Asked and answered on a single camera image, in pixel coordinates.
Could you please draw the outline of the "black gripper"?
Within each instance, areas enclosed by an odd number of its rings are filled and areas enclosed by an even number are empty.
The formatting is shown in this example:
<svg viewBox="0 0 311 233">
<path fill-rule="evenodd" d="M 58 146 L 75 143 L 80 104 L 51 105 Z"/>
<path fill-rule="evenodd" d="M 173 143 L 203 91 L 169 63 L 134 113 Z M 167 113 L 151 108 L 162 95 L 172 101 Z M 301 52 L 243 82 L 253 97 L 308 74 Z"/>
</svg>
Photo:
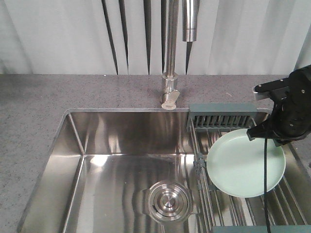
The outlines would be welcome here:
<svg viewBox="0 0 311 233">
<path fill-rule="evenodd" d="M 311 133 L 311 66 L 293 71 L 287 82 L 285 98 L 275 102 L 271 119 L 246 131 L 250 141 L 267 138 L 287 144 Z"/>
</svg>

